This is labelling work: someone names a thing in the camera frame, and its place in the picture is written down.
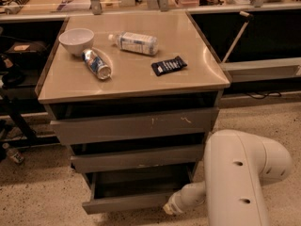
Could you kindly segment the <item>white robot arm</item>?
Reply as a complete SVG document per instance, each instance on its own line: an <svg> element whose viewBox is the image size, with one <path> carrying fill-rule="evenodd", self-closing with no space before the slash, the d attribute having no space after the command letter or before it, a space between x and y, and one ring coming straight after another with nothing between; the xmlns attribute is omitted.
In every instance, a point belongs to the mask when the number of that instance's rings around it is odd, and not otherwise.
<svg viewBox="0 0 301 226"><path fill-rule="evenodd" d="M164 205L179 215L207 204L209 226L270 226L261 187L286 179L293 160L279 142L237 130L220 130L207 140L204 180L185 185Z"/></svg>

